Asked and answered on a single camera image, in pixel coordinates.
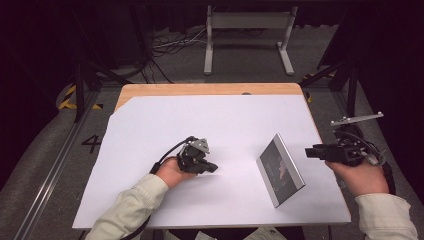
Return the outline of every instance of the metal frame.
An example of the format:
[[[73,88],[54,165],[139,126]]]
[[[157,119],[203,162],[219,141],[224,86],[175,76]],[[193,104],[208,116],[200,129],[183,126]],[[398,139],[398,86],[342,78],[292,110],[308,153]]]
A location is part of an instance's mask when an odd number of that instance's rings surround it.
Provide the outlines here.
[[[276,28],[284,29],[284,39],[277,42],[278,51],[288,75],[293,75],[294,70],[287,54],[287,44],[296,18],[297,7],[292,7],[291,12],[270,13],[240,13],[240,12],[212,12],[208,6],[207,13],[207,44],[205,56],[205,75],[212,74],[213,42],[212,29],[214,28]]]

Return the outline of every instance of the person's left hand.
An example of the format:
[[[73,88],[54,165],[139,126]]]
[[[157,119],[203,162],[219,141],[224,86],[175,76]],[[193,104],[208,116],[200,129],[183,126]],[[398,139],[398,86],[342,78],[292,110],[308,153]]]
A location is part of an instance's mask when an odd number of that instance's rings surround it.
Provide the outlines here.
[[[186,173],[180,170],[177,158],[171,157],[166,160],[156,173],[169,188],[174,188],[182,181],[195,177],[197,174]]]

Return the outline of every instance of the photo frame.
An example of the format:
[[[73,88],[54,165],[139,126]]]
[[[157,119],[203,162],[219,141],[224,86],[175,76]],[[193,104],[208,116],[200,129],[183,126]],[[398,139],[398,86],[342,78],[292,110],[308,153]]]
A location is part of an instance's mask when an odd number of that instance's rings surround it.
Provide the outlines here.
[[[256,162],[275,208],[305,186],[279,133]]]

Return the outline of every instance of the metal stand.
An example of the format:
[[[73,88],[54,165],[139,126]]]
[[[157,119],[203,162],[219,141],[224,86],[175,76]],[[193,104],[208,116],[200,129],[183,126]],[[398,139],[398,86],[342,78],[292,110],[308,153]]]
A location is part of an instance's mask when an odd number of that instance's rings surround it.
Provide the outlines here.
[[[355,67],[355,63],[352,61],[344,61],[332,66],[327,67],[326,69],[318,72],[312,77],[308,78],[305,81],[299,83],[301,88],[308,87],[314,82],[322,79],[326,75],[336,72],[334,78],[328,84],[328,87],[331,92],[340,92],[346,82],[349,80],[349,88],[348,88],[348,97],[346,103],[346,117],[354,117],[355,116],[355,101],[356,101],[356,87],[357,87],[357,70]]]
[[[287,75],[293,75],[293,67],[287,54],[287,44],[289,42],[291,30],[296,18],[297,7],[292,7],[291,12],[273,12],[273,13],[240,13],[240,12],[212,12],[211,6],[208,6],[207,16],[207,45],[205,56],[204,74],[212,74],[213,58],[213,28],[282,28],[284,29],[284,39],[277,42],[278,51]]]

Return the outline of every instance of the cream sweater sleeve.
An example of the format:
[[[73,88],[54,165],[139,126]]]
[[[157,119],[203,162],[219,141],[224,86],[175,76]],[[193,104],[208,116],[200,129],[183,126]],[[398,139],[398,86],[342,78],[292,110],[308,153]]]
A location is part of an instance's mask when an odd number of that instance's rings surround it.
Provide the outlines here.
[[[86,239],[121,239],[139,228],[159,207],[168,191],[166,183],[148,174],[118,195],[115,203],[94,223]]]
[[[418,239],[409,217],[411,206],[404,199],[390,194],[367,194],[355,201],[359,205],[359,228],[366,239]]]

